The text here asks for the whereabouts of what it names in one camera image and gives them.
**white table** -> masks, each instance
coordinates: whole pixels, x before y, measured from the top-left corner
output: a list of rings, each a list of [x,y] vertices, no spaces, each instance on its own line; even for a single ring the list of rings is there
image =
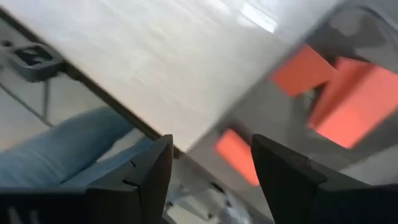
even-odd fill
[[[0,0],[187,152],[342,0]]]

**orange object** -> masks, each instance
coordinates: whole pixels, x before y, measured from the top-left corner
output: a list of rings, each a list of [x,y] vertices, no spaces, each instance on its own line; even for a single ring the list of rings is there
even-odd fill
[[[338,74],[322,93],[308,125],[352,148],[398,106],[398,75],[382,67],[339,58]]]
[[[251,185],[259,185],[250,146],[233,130],[227,130],[215,145],[216,151]]]
[[[295,96],[327,82],[335,73],[335,68],[323,57],[304,45],[273,74],[272,79],[288,95]]]

